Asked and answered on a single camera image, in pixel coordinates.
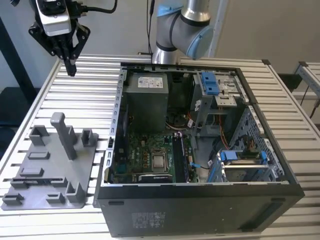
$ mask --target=blue plastic clip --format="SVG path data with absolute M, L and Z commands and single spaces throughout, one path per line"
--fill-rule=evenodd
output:
M 201 73 L 201 80 L 205 88 L 205 93 L 207 95 L 219 95 L 220 89 L 217 83 L 216 76 L 213 74 L 213 72 L 203 71 Z
M 261 158 L 262 158 L 262 163 L 261 164 L 263 164 L 263 165 L 267 164 L 268 156 L 267 156 L 265 151 L 261 151 Z
M 190 162 L 190 166 L 195 167 L 195 168 L 201 168 L 201 165 L 195 164 L 193 162 Z
M 224 151 L 220 152 L 220 158 L 222 162 L 224 162 L 227 159 Z

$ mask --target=white label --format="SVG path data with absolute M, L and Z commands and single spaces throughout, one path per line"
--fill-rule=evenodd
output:
M 145 77 L 138 79 L 138 88 L 163 89 L 164 84 L 161 77 Z
M 212 160 L 208 161 L 208 166 L 211 167 L 211 165 L 213 164 Z
M 194 124 L 194 121 L 192 119 L 190 119 L 188 121 L 188 127 L 191 128 L 192 127 L 192 124 Z

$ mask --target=black cable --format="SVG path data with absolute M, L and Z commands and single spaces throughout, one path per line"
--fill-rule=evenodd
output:
M 151 54 L 151 47 L 150 47 L 150 35 L 149 35 L 149 31 L 148 31 L 148 23 L 149 23 L 149 0 L 146 0 L 146 36 L 148 39 L 148 52 L 149 54 Z
M 314 116 L 316 109 L 317 109 L 316 106 L 312 109 L 311 115 L 309 117 L 310 119 Z
M 92 12 L 100 12 L 100 13 L 105 13 L 105 14 L 113 14 L 118 5 L 118 0 L 114 0 L 114 5 L 112 9 L 105 9 L 105 8 L 100 8 L 100 7 L 95 7 L 95 6 L 83 6 L 83 13 L 92 11 Z
M 305 100 L 305 96 L 306 96 L 308 90 L 309 90 L 309 86 L 306 87 L 306 90 L 305 90 L 304 95 L 303 95 L 303 97 L 302 97 L 302 100 L 301 100 L 301 102 L 300 102 L 300 106 L 302 106 L 302 103 L 303 103 L 304 100 Z

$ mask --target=white wall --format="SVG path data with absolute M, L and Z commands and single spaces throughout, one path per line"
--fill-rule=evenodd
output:
M 229 0 L 216 57 L 268 59 L 279 73 L 320 62 L 319 0 Z
M 0 16 L 33 85 L 41 87 L 55 58 L 50 57 L 28 33 L 29 27 L 35 21 L 29 1 L 22 0 L 17 7 L 13 7 L 9 0 L 1 0 Z M 17 87 L 17 81 L 2 54 L 0 66 L 0 89 Z
M 114 0 L 85 0 L 87 6 L 111 9 Z M 156 3 L 170 3 L 171 0 L 157 0 Z M 212 14 L 211 24 L 214 25 L 219 0 L 210 1 Z M 148 51 L 146 31 L 146 0 L 118 0 L 116 12 L 104 14 L 88 12 L 79 22 L 91 30 L 90 37 L 83 49 L 84 54 L 135 55 Z M 156 15 L 152 18 L 151 47 L 156 43 Z M 28 0 L 21 0 L 13 7 L 9 0 L 0 1 L 0 16 L 12 38 L 12 41 L 24 63 L 24 66 L 36 87 L 41 87 L 47 78 L 56 58 L 51 57 L 29 35 L 28 29 L 34 22 L 34 13 Z M 0 55 L 0 89 L 17 86 L 3 57 Z

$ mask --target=label sticker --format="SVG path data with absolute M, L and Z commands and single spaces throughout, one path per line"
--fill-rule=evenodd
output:
M 194 121 L 192 119 L 190 119 L 188 122 L 188 127 L 191 128 L 193 124 L 194 124 Z
M 141 76 L 138 79 L 138 88 L 163 89 L 162 77 Z
M 132 225 L 135 229 L 160 229 L 165 225 L 166 212 L 133 212 Z

